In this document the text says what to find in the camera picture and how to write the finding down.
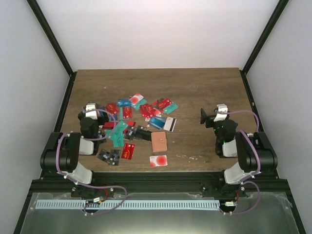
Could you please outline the pink leather card holder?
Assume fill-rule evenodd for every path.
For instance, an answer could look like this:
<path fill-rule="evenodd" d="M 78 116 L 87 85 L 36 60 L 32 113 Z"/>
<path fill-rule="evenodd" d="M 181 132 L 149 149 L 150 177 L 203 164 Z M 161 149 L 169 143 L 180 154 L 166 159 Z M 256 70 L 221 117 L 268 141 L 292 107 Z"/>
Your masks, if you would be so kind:
<path fill-rule="evenodd" d="M 153 153 L 166 152 L 168 150 L 165 132 L 152 132 L 151 142 Z"/>

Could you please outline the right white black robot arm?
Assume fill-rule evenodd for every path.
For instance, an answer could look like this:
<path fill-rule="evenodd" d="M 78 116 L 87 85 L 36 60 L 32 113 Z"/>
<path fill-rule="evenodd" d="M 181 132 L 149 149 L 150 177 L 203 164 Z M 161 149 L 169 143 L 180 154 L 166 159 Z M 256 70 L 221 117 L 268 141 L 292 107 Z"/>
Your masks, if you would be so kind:
<path fill-rule="evenodd" d="M 238 123 L 230 115 L 250 113 L 254 116 L 256 130 L 246 133 L 238 130 Z M 216 137 L 215 152 L 221 158 L 237 158 L 237 163 L 226 169 L 221 180 L 212 185 L 212 194 L 221 197 L 234 195 L 238 186 L 256 175 L 277 168 L 277 155 L 265 132 L 260 131 L 258 116 L 250 110 L 230 112 L 227 105 L 219 104 L 213 115 L 200 109 L 200 123 L 212 128 Z"/>

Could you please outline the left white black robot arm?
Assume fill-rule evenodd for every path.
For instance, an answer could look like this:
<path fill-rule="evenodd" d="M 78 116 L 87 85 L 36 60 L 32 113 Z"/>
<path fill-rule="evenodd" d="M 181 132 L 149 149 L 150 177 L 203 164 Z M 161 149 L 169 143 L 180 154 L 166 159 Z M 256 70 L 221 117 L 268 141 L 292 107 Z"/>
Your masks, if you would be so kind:
<path fill-rule="evenodd" d="M 78 158 L 80 155 L 90 156 L 98 152 L 99 145 L 105 140 L 100 126 L 108 122 L 106 114 L 88 117 L 84 113 L 78 115 L 80 132 L 63 134 L 52 132 L 40 157 L 43 171 L 56 172 L 67 179 L 72 179 L 87 196 L 94 197 L 99 193 L 100 185 L 93 181 L 93 172 L 86 169 Z"/>

